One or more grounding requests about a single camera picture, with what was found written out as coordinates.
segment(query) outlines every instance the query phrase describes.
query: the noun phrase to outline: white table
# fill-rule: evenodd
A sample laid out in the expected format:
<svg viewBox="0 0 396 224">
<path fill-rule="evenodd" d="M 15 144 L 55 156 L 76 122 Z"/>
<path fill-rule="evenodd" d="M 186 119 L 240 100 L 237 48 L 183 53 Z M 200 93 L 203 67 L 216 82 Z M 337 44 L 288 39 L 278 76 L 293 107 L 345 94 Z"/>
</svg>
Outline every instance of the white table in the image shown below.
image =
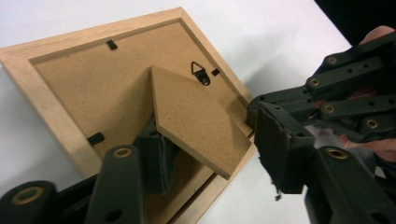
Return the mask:
<svg viewBox="0 0 396 224">
<path fill-rule="evenodd" d="M 313 0 L 6 0 L 0 3 L 0 48 L 173 7 L 184 7 L 254 96 L 304 84 L 324 56 L 349 48 Z M 49 180 L 58 189 L 81 180 L 4 69 L 0 69 L 0 155 L 0 195 L 30 180 Z M 275 188 L 257 157 L 200 223 L 308 222 L 303 195 L 284 195 L 275 202 Z"/>
</svg>

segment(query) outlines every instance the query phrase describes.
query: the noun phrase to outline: wooden picture frame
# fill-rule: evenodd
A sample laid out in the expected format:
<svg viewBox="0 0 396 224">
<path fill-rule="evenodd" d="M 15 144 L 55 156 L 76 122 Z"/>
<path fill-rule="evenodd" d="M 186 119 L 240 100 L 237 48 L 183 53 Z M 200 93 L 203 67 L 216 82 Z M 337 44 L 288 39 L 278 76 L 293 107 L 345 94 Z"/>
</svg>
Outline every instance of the wooden picture frame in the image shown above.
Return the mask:
<svg viewBox="0 0 396 224">
<path fill-rule="evenodd" d="M 169 31 L 161 31 L 163 27 L 166 27 Z M 152 31 L 158 32 L 143 36 Z M 66 35 L 58 35 L 0 49 L 0 62 L 15 81 L 16 85 L 32 103 L 41 118 L 48 124 L 50 130 L 61 143 L 70 160 L 77 166 L 83 176 L 89 177 L 99 172 L 101 157 L 103 157 L 105 153 L 102 148 L 107 148 L 108 145 L 104 144 L 96 148 L 96 150 L 92 148 L 87 141 L 87 137 L 94 134 L 98 129 L 106 129 L 106 126 L 103 126 L 100 122 L 91 125 L 88 121 L 85 122 L 85 120 L 90 120 L 90 117 L 98 119 L 96 117 L 96 111 L 105 111 L 97 113 L 98 116 L 102 116 L 101 118 L 104 118 L 106 115 L 111 115 L 112 113 L 107 113 L 107 111 L 117 110 L 112 103 L 114 99 L 123 99 L 122 97 L 125 95 L 123 94 L 121 98 L 115 97 L 112 100 L 103 101 L 103 97 L 99 97 L 103 96 L 103 94 L 117 95 L 117 90 L 122 88 L 124 77 L 118 80 L 120 86 L 118 84 L 113 85 L 115 88 L 107 88 L 108 81 L 99 81 L 96 83 L 92 77 L 101 76 L 100 79 L 102 80 L 104 75 L 109 75 L 109 73 L 111 73 L 111 69 L 119 69 L 120 67 L 118 64 L 120 64 L 120 60 L 123 59 L 128 60 L 128 64 L 131 62 L 128 66 L 132 67 L 140 66 L 142 63 L 139 60 L 145 62 L 147 60 L 147 55 L 142 56 L 139 53 L 136 53 L 137 55 L 134 54 L 134 52 L 144 51 L 135 50 L 131 46 L 134 46 L 134 48 L 143 46 L 142 50 L 149 51 L 150 53 L 148 57 L 150 58 L 151 55 L 153 55 L 151 58 L 155 58 L 154 56 L 158 54 L 156 49 L 166 49 L 168 44 L 167 42 L 161 44 L 160 41 L 156 44 L 156 49 L 152 49 L 152 44 L 147 46 L 144 44 L 142 45 L 134 36 L 140 36 L 140 38 L 146 38 L 145 40 L 147 40 L 150 36 L 154 38 L 166 34 L 169 35 L 168 38 L 175 38 L 174 36 L 170 36 L 174 31 L 181 31 L 183 33 L 183 38 L 186 38 L 186 41 L 192 45 L 191 50 L 193 53 L 188 52 L 187 47 L 183 47 L 183 49 L 186 50 L 183 57 L 180 56 L 180 58 L 175 60 L 175 58 L 172 58 L 173 56 L 165 54 L 160 62 L 155 61 L 155 63 L 168 66 L 171 61 L 179 62 L 185 60 L 190 62 L 191 60 L 198 59 L 208 71 L 218 69 L 220 74 L 212 78 L 216 78 L 215 83 L 219 84 L 213 84 L 216 88 L 213 87 L 211 92 L 218 97 L 219 103 L 230 114 L 230 117 L 233 118 L 234 122 L 246 137 L 249 138 L 252 134 L 252 130 L 245 124 L 245 113 L 248 102 L 252 99 L 250 93 L 182 8 L 170 9 L 139 18 L 113 22 Z M 117 49 L 118 53 L 125 52 L 133 56 L 128 58 L 129 56 L 120 57 L 119 55 L 112 58 L 113 60 L 108 60 L 112 57 L 109 56 L 112 54 L 112 51 L 107 44 L 108 41 L 112 41 L 116 45 L 119 45 L 120 49 Z M 90 61 L 91 58 L 95 58 L 96 62 L 100 62 L 100 64 L 92 64 L 92 61 Z M 83 66 L 82 64 L 91 64 L 92 67 Z M 183 68 L 178 68 L 177 64 L 171 64 L 169 67 L 184 74 L 187 73 L 186 69 L 188 69 L 188 66 L 184 67 L 184 65 Z M 79 76 L 77 79 L 70 78 L 70 74 L 78 72 L 84 76 Z M 117 76 L 118 73 L 115 72 L 110 75 Z M 146 80 L 142 81 L 139 79 L 136 82 L 139 83 L 138 89 L 141 87 L 140 89 L 142 91 L 140 91 L 140 93 L 143 92 L 145 89 L 143 84 L 146 83 Z M 98 89 L 100 92 L 97 92 L 96 95 L 91 95 L 91 93 L 95 91 L 91 86 L 100 87 Z M 87 99 L 89 97 L 94 98 L 92 100 L 93 103 L 88 103 L 89 110 L 81 109 L 83 104 L 86 103 L 83 100 L 85 99 L 84 97 Z M 128 139 L 131 138 L 132 141 L 133 137 L 136 136 L 143 127 L 152 110 L 151 107 L 142 108 L 141 110 L 136 109 L 126 112 L 121 109 L 120 111 L 123 111 L 122 113 L 118 112 L 118 114 L 116 114 L 117 116 L 113 116 L 110 119 L 105 118 L 103 122 L 109 123 L 109 120 L 113 122 L 114 120 L 125 119 L 123 116 L 134 117 L 134 115 L 143 114 L 144 116 L 139 118 L 140 121 L 135 120 L 132 122 L 135 127 L 132 128 L 131 133 L 127 133 L 124 136 Z M 114 127 L 109 129 L 112 129 L 110 135 L 120 135 L 120 133 L 114 132 Z M 183 183 L 177 184 L 178 187 L 176 187 L 169 196 L 153 196 L 148 198 L 149 201 L 155 202 L 148 203 L 148 221 L 152 223 L 164 223 L 169 221 L 184 223 L 197 221 L 210 204 L 212 204 L 226 188 L 229 181 L 233 179 L 241 167 L 243 167 L 254 154 L 255 150 L 255 147 L 252 145 L 230 180 L 225 180 L 214 174 L 213 171 L 199 162 L 193 162 L 196 164 L 194 172 L 191 173 L 191 176 L 186 178 Z"/>
</svg>

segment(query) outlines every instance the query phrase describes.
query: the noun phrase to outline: wooden frame border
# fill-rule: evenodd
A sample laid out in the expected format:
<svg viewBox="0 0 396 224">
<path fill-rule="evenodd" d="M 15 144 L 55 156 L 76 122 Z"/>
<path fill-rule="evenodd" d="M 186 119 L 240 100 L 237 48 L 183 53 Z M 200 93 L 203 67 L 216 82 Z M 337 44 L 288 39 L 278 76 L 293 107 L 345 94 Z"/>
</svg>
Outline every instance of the wooden frame border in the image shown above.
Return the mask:
<svg viewBox="0 0 396 224">
<path fill-rule="evenodd" d="M 84 177 L 97 174 L 100 170 L 101 160 L 42 76 L 37 73 L 33 64 L 59 53 L 84 49 L 106 42 L 108 39 L 117 40 L 174 22 L 180 22 L 183 25 L 208 59 L 222 70 L 222 75 L 233 90 L 239 92 L 243 102 L 248 105 L 252 97 L 244 84 L 181 7 L 0 49 L 0 63 L 47 123 Z M 233 176 L 237 175 L 255 151 L 255 147 L 252 145 Z M 183 211 L 174 218 L 174 221 L 177 223 L 197 221 L 232 179 L 233 177 L 227 181 L 214 175 L 208 180 L 210 183 L 200 190 L 199 195 L 189 205 L 186 205 Z"/>
</svg>

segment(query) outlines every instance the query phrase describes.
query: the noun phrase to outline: white surface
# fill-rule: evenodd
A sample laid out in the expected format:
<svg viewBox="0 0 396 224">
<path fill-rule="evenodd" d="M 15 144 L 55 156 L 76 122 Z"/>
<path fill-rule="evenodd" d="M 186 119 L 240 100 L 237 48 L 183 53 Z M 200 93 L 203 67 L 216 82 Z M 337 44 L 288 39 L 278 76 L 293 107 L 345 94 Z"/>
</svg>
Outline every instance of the white surface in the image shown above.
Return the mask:
<svg viewBox="0 0 396 224">
<path fill-rule="evenodd" d="M 324 56 L 349 47 L 313 0 L 2 1 L 0 48 L 184 7 L 253 95 L 300 86 Z M 64 189 L 81 177 L 0 70 L 0 195 L 29 180 Z M 257 156 L 200 223 L 307 223 L 302 195 L 275 189 Z"/>
</svg>

